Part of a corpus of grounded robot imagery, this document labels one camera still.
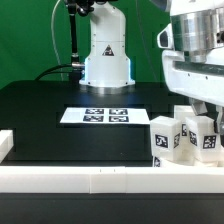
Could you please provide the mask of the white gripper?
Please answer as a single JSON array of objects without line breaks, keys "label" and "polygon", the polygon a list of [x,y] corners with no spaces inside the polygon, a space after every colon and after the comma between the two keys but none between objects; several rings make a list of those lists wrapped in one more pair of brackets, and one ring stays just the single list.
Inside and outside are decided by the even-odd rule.
[{"label": "white gripper", "polygon": [[196,115],[207,113],[203,101],[218,105],[216,129],[224,135],[224,49],[210,51],[206,63],[190,64],[181,52],[164,50],[162,64],[169,90],[190,97]]}]

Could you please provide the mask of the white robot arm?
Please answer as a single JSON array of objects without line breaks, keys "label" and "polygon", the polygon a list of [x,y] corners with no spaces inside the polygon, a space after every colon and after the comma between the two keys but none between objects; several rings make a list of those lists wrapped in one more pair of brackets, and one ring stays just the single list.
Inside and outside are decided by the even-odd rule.
[{"label": "white robot arm", "polygon": [[[149,0],[170,15],[157,35],[168,89],[190,98],[198,114],[216,106],[216,130],[224,135],[224,0]],[[124,14],[112,0],[93,0],[91,51],[85,59],[83,87],[113,92],[135,81],[125,53]]]}]

